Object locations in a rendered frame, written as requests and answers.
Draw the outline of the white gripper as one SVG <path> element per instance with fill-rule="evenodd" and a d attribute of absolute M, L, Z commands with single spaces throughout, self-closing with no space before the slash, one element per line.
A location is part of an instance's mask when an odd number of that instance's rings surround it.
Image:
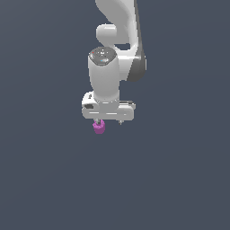
<path fill-rule="evenodd" d="M 93 92 L 88 92 L 82 99 L 82 114 L 86 119 L 114 119 L 122 125 L 123 121 L 134 119 L 136 104 L 132 101 L 115 100 L 100 102 L 94 99 Z"/>

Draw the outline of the small purple object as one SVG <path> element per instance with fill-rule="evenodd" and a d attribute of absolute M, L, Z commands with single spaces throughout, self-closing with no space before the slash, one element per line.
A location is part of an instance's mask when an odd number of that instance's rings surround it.
<path fill-rule="evenodd" d="M 101 120 L 101 123 L 98 124 L 96 121 L 93 123 L 93 129 L 96 134 L 102 134 L 105 131 L 105 122 Z"/>

